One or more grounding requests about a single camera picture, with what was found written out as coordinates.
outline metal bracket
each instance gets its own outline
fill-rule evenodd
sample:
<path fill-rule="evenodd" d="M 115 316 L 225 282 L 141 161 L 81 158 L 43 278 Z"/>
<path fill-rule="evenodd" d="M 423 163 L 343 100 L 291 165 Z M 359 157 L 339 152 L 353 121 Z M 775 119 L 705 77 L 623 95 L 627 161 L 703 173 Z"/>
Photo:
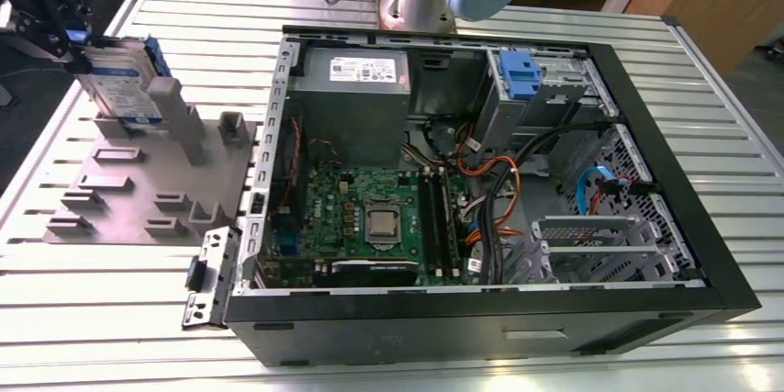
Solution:
<path fill-rule="evenodd" d="M 182 314 L 182 330 L 225 330 L 225 306 L 231 292 L 233 264 L 239 231 L 231 227 L 203 234 L 201 252 L 187 269 L 185 287 L 190 291 Z"/>
<path fill-rule="evenodd" d="M 550 252 L 574 247 L 586 252 L 585 244 L 595 245 L 602 252 L 655 252 L 661 237 L 655 224 L 635 216 L 545 216 L 531 223 L 531 231 L 535 238 L 550 243 Z"/>

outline open computer tower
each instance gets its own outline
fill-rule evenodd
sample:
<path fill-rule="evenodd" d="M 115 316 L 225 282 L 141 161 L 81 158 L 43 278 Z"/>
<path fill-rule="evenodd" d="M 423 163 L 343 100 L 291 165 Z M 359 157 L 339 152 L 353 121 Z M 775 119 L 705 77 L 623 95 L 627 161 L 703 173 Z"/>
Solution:
<path fill-rule="evenodd" d="M 386 364 L 622 353 L 759 307 L 610 46 L 283 35 L 183 329 Z"/>

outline green circuit board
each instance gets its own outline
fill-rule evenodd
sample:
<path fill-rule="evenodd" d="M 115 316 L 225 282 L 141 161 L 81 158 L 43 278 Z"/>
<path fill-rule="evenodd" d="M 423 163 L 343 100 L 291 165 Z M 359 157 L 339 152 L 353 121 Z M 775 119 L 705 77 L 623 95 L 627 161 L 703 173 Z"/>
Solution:
<path fill-rule="evenodd" d="M 282 286 L 311 285 L 313 262 L 322 260 L 406 261 L 418 264 L 418 286 L 463 285 L 466 277 L 457 243 L 450 244 L 455 272 L 434 274 L 426 267 L 422 219 L 415 171 L 310 171 L 305 225 L 299 231 L 295 257 L 278 259 Z M 450 177 L 453 193 L 463 192 L 461 177 Z M 378 245 L 366 241 L 366 209 L 381 204 L 399 215 L 399 242 Z"/>

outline power supply label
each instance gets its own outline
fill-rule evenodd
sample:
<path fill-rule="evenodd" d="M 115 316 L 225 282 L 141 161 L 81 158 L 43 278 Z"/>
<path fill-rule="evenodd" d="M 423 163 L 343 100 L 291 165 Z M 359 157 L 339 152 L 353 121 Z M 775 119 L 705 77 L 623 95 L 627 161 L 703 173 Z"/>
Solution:
<path fill-rule="evenodd" d="M 394 83 L 394 60 L 335 57 L 329 61 L 329 81 Z"/>

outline floor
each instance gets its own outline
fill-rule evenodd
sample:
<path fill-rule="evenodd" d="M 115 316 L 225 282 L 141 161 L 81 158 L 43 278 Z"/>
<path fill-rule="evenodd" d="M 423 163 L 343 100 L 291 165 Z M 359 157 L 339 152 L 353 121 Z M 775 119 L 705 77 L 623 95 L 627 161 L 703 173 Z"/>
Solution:
<path fill-rule="evenodd" d="M 97 11 L 94 28 L 102 31 L 122 0 L 91 2 Z M 30 71 L 3 77 L 27 69 Z M 13 97 L 6 106 L 0 106 L 0 193 L 70 85 L 69 74 L 55 69 L 55 63 L 30 59 L 0 46 L 0 86 Z M 779 124 L 784 121 L 784 63 L 771 63 L 761 52 L 753 52 L 729 76 L 727 83 L 773 143 L 784 150 L 784 125 Z"/>

